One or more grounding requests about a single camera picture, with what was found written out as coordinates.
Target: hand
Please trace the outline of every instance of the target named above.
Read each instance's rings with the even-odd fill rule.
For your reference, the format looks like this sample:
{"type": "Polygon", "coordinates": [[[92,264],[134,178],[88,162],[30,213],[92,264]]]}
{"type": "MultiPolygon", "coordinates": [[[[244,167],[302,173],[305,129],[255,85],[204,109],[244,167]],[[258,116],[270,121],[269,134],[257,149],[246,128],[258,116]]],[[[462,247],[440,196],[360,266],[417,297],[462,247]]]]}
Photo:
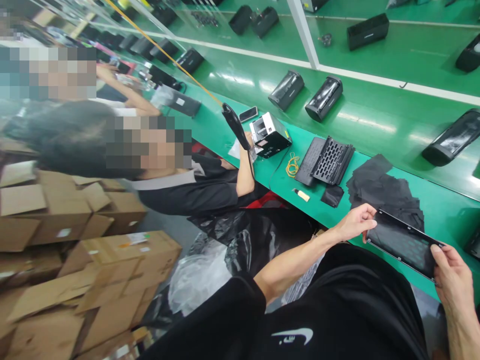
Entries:
{"type": "Polygon", "coordinates": [[[437,266],[434,270],[436,292],[445,313],[456,315],[475,309],[472,272],[453,246],[431,246],[437,266]]]}
{"type": "Polygon", "coordinates": [[[104,66],[104,64],[96,66],[96,77],[106,83],[108,81],[117,79],[114,73],[112,72],[112,66],[111,65],[104,66]]]}
{"type": "Polygon", "coordinates": [[[252,138],[252,133],[250,131],[245,131],[245,136],[246,139],[248,140],[248,143],[250,144],[250,147],[254,147],[254,139],[252,138]]]}
{"type": "Polygon", "coordinates": [[[363,243],[367,243],[367,230],[373,229],[377,226],[377,222],[373,220],[377,210],[373,206],[364,203],[356,207],[334,227],[332,230],[338,243],[347,241],[363,234],[363,243]]]}

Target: forearm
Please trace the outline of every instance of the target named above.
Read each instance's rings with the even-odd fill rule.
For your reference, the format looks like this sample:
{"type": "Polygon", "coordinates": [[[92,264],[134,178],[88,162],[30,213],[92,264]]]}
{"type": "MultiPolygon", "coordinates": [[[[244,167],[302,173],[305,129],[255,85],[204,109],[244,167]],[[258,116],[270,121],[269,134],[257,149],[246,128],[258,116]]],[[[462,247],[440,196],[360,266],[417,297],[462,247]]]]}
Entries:
{"type": "Polygon", "coordinates": [[[119,93],[127,97],[126,104],[130,108],[136,108],[142,111],[140,116],[158,116],[160,111],[153,106],[150,101],[145,99],[141,94],[137,93],[135,90],[129,88],[128,86],[122,84],[117,79],[107,79],[104,80],[106,84],[110,85],[112,88],[117,90],[119,93]]]}
{"type": "Polygon", "coordinates": [[[474,305],[446,311],[451,360],[480,359],[480,324],[474,305]]]}
{"type": "Polygon", "coordinates": [[[255,190],[255,179],[252,176],[253,166],[250,170],[249,152],[240,149],[240,167],[236,178],[236,193],[239,197],[250,194],[255,190]]]}
{"type": "Polygon", "coordinates": [[[254,278],[267,304],[282,295],[337,242],[331,229],[272,259],[254,278]]]}

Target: stack of cardboard boxes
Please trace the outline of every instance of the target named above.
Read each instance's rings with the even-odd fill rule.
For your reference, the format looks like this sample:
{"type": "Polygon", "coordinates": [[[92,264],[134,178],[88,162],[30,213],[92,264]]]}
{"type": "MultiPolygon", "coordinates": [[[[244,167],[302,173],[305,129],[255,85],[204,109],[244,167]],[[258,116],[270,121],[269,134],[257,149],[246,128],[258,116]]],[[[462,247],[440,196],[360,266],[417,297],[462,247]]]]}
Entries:
{"type": "Polygon", "coordinates": [[[114,180],[3,168],[0,360],[67,360],[140,323],[181,252],[135,233],[145,214],[114,180]]]}

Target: smartphone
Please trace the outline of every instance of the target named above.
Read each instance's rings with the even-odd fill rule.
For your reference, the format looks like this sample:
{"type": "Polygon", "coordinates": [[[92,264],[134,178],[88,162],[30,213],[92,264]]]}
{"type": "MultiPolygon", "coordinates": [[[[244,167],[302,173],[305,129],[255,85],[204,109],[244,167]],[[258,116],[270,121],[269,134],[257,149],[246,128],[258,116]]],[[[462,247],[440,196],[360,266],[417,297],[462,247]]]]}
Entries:
{"type": "Polygon", "coordinates": [[[249,108],[247,111],[242,112],[238,118],[240,119],[240,123],[244,123],[254,117],[256,117],[259,114],[259,109],[254,106],[252,108],[249,108]]]}
{"type": "Polygon", "coordinates": [[[377,226],[366,234],[366,241],[435,282],[435,259],[430,246],[443,243],[379,209],[373,217],[377,226]]]}

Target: yellow cable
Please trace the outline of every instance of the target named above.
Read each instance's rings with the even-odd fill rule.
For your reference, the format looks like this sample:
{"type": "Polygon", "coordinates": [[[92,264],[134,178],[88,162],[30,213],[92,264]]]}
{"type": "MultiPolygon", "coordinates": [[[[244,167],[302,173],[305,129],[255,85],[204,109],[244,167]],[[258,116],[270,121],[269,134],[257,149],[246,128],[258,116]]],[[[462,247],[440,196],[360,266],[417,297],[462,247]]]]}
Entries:
{"type": "Polygon", "coordinates": [[[116,5],[112,2],[112,0],[105,0],[105,1],[106,1],[117,13],[119,13],[121,16],[123,16],[123,18],[124,18],[125,20],[127,20],[135,29],[137,29],[137,30],[140,32],[140,34],[142,34],[145,38],[148,39],[148,41],[150,41],[150,42],[151,42],[153,45],[155,45],[162,53],[164,53],[167,58],[169,58],[170,60],[172,60],[175,65],[177,65],[185,74],[187,74],[187,75],[190,77],[190,79],[192,79],[194,82],[196,82],[197,85],[203,89],[203,91],[205,91],[208,95],[210,95],[211,98],[212,98],[213,100],[215,100],[215,101],[218,103],[218,105],[220,105],[220,107],[222,106],[223,103],[222,103],[220,100],[218,100],[215,96],[213,96],[212,93],[210,93],[210,91],[208,91],[201,83],[199,83],[192,75],[190,75],[190,74],[188,73],[188,71],[186,71],[183,67],[181,67],[178,62],[176,62],[174,59],[172,59],[172,58],[170,57],[170,55],[168,55],[155,41],[153,41],[150,36],[148,36],[146,33],[144,33],[144,32],[142,31],[142,29],[137,26],[136,23],[134,23],[128,16],[126,16],[126,15],[124,14],[124,12],[123,12],[122,10],[120,10],[119,7],[116,6],[116,5]]]}
{"type": "Polygon", "coordinates": [[[289,177],[294,178],[299,170],[299,163],[297,161],[300,160],[299,156],[295,156],[294,152],[290,153],[290,160],[288,161],[288,165],[286,166],[286,173],[289,177]]]}

